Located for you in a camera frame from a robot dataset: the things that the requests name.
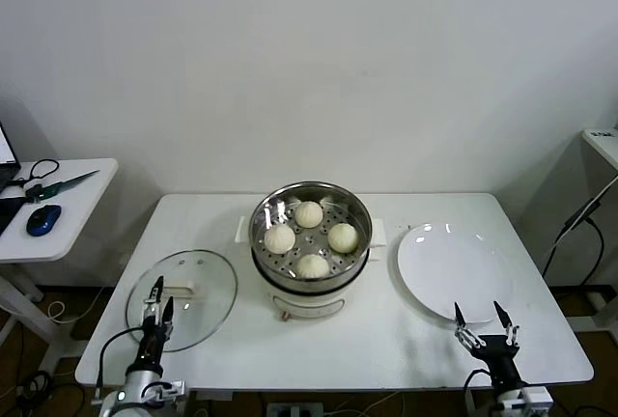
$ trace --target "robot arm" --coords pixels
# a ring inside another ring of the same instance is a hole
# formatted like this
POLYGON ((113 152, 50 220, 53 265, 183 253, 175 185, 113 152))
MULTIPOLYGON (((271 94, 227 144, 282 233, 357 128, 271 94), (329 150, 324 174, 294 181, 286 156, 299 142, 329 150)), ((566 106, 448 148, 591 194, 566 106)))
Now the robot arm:
POLYGON ((161 315, 160 303, 163 293, 163 277, 159 277, 144 300, 142 330, 144 336, 139 342, 137 355, 126 369, 125 384, 118 391, 109 394, 101 404, 99 417, 144 417, 150 415, 178 415, 167 403, 174 403, 184 397, 184 382, 162 381, 161 355, 165 342, 172 334, 174 299, 170 297, 161 315))
POLYGON ((518 325, 513 326, 504 309, 493 302, 498 318, 505 329, 504 335, 477 336, 466 325, 460 307, 455 303, 457 327, 455 337, 475 358, 482 360, 490 370, 496 405, 484 415, 499 417, 548 416, 553 400, 545 387, 528 386, 521 380, 514 358, 520 346, 517 342, 518 325))

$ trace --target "white bun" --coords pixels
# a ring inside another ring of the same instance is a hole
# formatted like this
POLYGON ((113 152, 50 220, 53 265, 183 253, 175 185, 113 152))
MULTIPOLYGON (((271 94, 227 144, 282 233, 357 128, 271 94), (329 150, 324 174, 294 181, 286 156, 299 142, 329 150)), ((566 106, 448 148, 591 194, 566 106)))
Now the white bun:
POLYGON ((328 231, 328 244, 338 253, 350 253, 358 246, 358 232, 350 224, 336 224, 328 231))
POLYGON ((328 261, 318 255, 305 255, 296 265, 296 273, 301 279, 318 279, 330 273, 328 261))
POLYGON ((322 222, 322 207, 316 202, 302 202, 294 211, 296 224, 305 229, 313 229, 322 222))
POLYGON ((287 253, 292 249, 295 242, 294 231, 287 224, 277 224, 264 234, 264 246, 275 255, 287 253))

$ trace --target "computer mouse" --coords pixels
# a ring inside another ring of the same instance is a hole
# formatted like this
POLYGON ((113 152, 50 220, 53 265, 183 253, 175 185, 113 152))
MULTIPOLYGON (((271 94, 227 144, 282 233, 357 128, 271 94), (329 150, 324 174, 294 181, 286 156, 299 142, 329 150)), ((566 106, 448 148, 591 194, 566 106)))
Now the computer mouse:
POLYGON ((54 228, 61 212, 60 205, 45 205, 35 209, 28 218, 26 232, 31 236, 44 236, 54 228))

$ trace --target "stainless steel steamer basket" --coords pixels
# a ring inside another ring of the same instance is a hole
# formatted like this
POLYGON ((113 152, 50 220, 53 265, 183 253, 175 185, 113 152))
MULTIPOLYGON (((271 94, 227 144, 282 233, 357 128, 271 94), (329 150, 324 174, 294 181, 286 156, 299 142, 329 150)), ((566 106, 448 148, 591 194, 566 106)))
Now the stainless steel steamer basket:
POLYGON ((249 241, 256 267, 273 286, 289 293, 320 295, 335 292, 350 283, 363 269, 369 257, 371 217, 362 202, 337 185, 305 181, 286 185, 272 192, 255 208, 249 222, 249 241), (323 220, 313 229, 295 222, 295 208, 305 201, 320 204, 323 220), (358 246, 349 254, 340 254, 328 246, 328 231, 347 222, 358 232, 358 246), (285 255, 270 253, 264 246, 264 234, 273 225, 285 223, 295 232, 295 246, 285 255), (320 279, 300 279, 296 263, 305 255, 319 255, 330 264, 330 274, 320 279))

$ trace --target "desk leg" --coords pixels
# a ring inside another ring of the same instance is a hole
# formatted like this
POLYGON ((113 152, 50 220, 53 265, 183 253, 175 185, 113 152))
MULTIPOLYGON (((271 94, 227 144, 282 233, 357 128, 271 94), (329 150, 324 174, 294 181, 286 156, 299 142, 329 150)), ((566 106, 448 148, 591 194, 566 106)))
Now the desk leg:
POLYGON ((28 297, 6 279, 0 277, 0 304, 21 313, 19 320, 46 342, 51 343, 60 334, 58 325, 49 320, 28 297))
POLYGON ((45 340, 49 347, 41 362, 40 369, 53 374, 58 361, 63 357, 79 357, 87 341, 76 342, 70 337, 73 324, 58 325, 52 322, 35 306, 27 295, 22 294, 6 279, 0 277, 0 304, 11 311, 21 313, 19 321, 45 340))
POLYGON ((599 293, 588 293, 590 303, 597 309, 594 316, 568 317, 574 332, 607 332, 618 344, 618 296, 605 303, 599 293))
POLYGON ((35 285, 32 279, 28 276, 25 270, 18 264, 2 264, 0 265, 0 276, 9 280, 15 287, 21 290, 22 293, 30 295, 30 299, 38 303, 42 301, 43 294, 35 285))

